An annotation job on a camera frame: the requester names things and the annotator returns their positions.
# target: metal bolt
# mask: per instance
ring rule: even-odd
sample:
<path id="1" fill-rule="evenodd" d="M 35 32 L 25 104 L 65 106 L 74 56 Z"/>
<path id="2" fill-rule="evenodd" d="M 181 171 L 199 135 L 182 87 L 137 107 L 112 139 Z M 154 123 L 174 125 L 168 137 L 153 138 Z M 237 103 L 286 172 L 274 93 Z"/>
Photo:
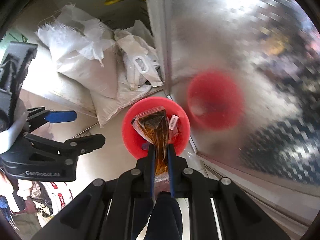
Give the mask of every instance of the metal bolt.
<path id="1" fill-rule="evenodd" d="M 131 174 L 132 174 L 132 175 L 135 175 L 135 176 L 136 176 L 136 175 L 139 175 L 140 173 L 141 173 L 141 171 L 140 171 L 139 169 L 132 169 L 132 170 L 131 170 Z"/>
<path id="2" fill-rule="evenodd" d="M 191 168 L 185 168 L 185 169 L 183 170 L 183 173 L 184 173 L 184 174 L 192 174 L 192 173 L 193 173 L 193 169 L 191 169 Z"/>
<path id="3" fill-rule="evenodd" d="M 229 178 L 222 178 L 222 179 L 221 179 L 221 183 L 222 183 L 223 185 L 230 185 L 231 179 L 229 179 Z"/>
<path id="4" fill-rule="evenodd" d="M 99 186 L 101 186 L 103 184 L 103 182 L 104 182 L 103 179 L 95 179 L 93 181 L 93 185 L 96 186 L 96 187 L 99 187 Z"/>
<path id="5" fill-rule="evenodd" d="M 71 164 L 73 163 L 73 160 L 71 160 L 71 159 L 66 159 L 66 160 L 64 161 L 64 163 L 65 163 L 66 165 L 71 165 Z"/>

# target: metal panel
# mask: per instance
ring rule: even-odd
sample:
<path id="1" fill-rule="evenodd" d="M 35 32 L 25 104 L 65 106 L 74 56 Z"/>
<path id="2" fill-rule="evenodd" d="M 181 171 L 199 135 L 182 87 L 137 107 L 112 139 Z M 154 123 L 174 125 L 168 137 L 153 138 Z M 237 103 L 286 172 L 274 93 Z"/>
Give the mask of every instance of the metal panel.
<path id="1" fill-rule="evenodd" d="M 171 0 L 170 11 L 170 95 L 190 118 L 199 154 L 264 179 L 320 185 L 320 35 L 297 2 Z M 190 81 L 208 70 L 242 91 L 236 125 L 204 127 L 195 115 L 209 109 L 188 105 Z"/>

